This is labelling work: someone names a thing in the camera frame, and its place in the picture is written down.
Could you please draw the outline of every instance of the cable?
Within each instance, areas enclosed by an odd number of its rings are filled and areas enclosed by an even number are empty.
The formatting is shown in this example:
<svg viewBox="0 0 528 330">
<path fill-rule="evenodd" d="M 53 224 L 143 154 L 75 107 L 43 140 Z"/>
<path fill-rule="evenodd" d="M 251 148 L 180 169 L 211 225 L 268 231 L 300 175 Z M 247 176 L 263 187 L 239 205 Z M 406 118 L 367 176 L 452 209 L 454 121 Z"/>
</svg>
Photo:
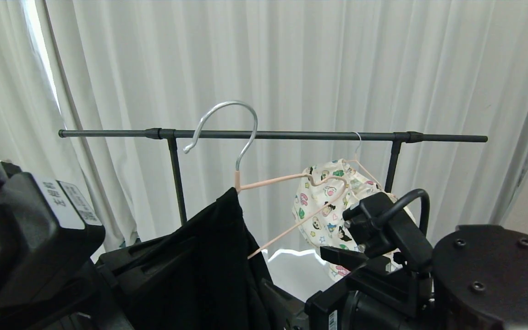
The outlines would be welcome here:
<svg viewBox="0 0 528 330">
<path fill-rule="evenodd" d="M 402 209 L 411 204 L 413 200 L 417 198 L 421 199 L 421 217 L 419 218 L 419 230 L 427 236 L 427 227 L 429 226 L 429 208 L 431 203 L 429 201 L 429 194 L 423 189 L 414 189 L 410 192 L 407 192 L 405 196 L 402 196 L 394 205 L 380 214 L 377 218 L 372 220 L 372 225 L 375 228 L 382 228 L 388 220 L 392 219 L 397 213 L 402 211 Z"/>
</svg>

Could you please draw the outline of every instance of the metal hanger hook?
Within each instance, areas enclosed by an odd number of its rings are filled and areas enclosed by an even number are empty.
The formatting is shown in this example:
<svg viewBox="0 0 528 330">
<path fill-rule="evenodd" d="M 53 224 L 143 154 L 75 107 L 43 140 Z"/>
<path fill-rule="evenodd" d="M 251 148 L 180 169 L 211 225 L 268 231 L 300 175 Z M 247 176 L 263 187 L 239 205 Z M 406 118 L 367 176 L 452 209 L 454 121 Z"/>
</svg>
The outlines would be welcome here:
<svg viewBox="0 0 528 330">
<path fill-rule="evenodd" d="M 356 155 L 356 159 L 358 158 L 358 150 L 360 150 L 360 147 L 362 146 L 362 137 L 358 132 L 353 132 L 356 135 L 358 135 L 358 138 L 360 138 L 360 144 L 358 144 L 358 147 L 356 148 L 356 151 L 354 151 L 354 155 Z"/>
<path fill-rule="evenodd" d="M 195 129 L 195 133 L 192 136 L 192 142 L 186 146 L 185 148 L 182 148 L 182 151 L 186 154 L 191 151 L 191 149 L 195 148 L 195 145 L 197 145 L 197 141 L 199 140 L 199 135 L 201 134 L 201 131 L 203 130 L 203 125 L 205 125 L 205 122 L 207 122 L 207 119 L 211 117 L 217 110 L 220 110 L 227 106 L 232 105 L 238 105 L 243 106 L 247 110 L 249 110 L 253 117 L 254 117 L 254 128 L 252 129 L 252 135 L 250 136 L 250 139 L 247 141 L 246 145 L 243 147 L 242 151 L 239 153 L 239 156 L 237 157 L 237 160 L 235 161 L 235 170 L 239 171 L 239 163 L 242 161 L 243 154 L 246 153 L 248 148 L 252 145 L 252 142 L 254 142 L 254 138 L 256 138 L 256 132 L 258 131 L 258 115 L 256 114 L 256 111 L 247 103 L 244 103 L 242 101 L 226 101 L 222 102 L 214 107 L 211 108 L 203 117 L 201 117 L 201 120 L 199 121 L 199 125 L 197 126 L 197 129 Z"/>
</svg>

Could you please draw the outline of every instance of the barcode sticker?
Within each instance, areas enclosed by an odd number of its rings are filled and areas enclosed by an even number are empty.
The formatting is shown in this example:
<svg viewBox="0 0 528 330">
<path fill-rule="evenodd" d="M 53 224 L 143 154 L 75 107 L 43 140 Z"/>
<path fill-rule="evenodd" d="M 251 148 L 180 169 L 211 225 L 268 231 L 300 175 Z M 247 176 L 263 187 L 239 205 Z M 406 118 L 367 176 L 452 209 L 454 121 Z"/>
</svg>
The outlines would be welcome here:
<svg viewBox="0 0 528 330">
<path fill-rule="evenodd" d="M 52 209 L 52 212 L 58 220 L 58 224 L 62 228 L 67 229 L 84 229 L 83 221 L 79 219 L 79 215 L 77 215 L 71 202 L 66 198 L 58 182 L 53 179 L 32 177 L 38 184 L 38 188 L 40 188 L 48 205 L 50 205 L 50 209 Z"/>
<path fill-rule="evenodd" d="M 337 330 L 337 309 L 329 314 L 329 330 Z"/>
<path fill-rule="evenodd" d="M 58 182 L 62 189 L 65 191 L 66 195 L 71 199 L 71 202 L 75 206 L 75 209 L 79 212 L 81 219 L 89 225 L 92 226 L 102 226 L 101 221 L 95 215 L 92 207 L 90 207 L 87 201 L 84 199 L 83 194 L 79 191 L 79 188 L 74 184 L 67 182 Z"/>
</svg>

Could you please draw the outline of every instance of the clothes rack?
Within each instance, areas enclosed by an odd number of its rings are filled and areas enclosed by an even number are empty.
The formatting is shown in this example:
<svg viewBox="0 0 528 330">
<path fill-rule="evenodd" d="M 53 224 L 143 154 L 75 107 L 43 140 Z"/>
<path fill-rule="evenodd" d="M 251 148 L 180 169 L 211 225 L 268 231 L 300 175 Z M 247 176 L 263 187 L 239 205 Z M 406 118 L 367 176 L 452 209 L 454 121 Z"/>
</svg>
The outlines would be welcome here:
<svg viewBox="0 0 528 330">
<path fill-rule="evenodd" d="M 59 130 L 61 138 L 153 138 L 155 140 L 167 140 L 172 163 L 172 175 L 174 177 L 174 188 L 176 191 L 176 202 L 178 202 L 178 213 L 181 224 L 187 221 L 184 194 L 182 192 L 181 168 L 178 162 L 176 140 L 178 138 L 192 138 L 194 130 L 175 130 L 152 128 L 145 130 Z M 252 131 L 240 130 L 203 130 L 199 138 L 250 138 Z M 280 131 L 258 131 L 256 138 L 263 140 L 325 140 L 325 141 L 391 141 L 390 161 L 384 191 L 390 193 L 394 182 L 394 173 L 398 163 L 398 155 L 403 143 L 417 143 L 423 141 L 432 142 L 477 142 L 488 141 L 487 136 L 482 135 L 451 135 L 451 134 L 423 134 L 419 132 L 394 132 L 394 133 L 354 133 L 354 132 L 280 132 Z"/>
</svg>

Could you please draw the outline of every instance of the black garment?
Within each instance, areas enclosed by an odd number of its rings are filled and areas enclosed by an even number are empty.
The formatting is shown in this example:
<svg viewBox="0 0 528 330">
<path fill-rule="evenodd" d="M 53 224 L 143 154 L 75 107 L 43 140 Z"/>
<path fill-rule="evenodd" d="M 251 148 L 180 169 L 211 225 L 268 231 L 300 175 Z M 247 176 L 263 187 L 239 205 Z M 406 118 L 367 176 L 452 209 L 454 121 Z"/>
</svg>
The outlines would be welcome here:
<svg viewBox="0 0 528 330">
<path fill-rule="evenodd" d="M 160 251 L 180 256 L 188 252 L 182 246 L 193 246 L 192 251 L 126 312 L 136 329 L 270 330 L 257 284 L 272 278 L 261 253 L 247 260 L 258 245 L 234 188 L 162 239 L 167 241 Z"/>
</svg>

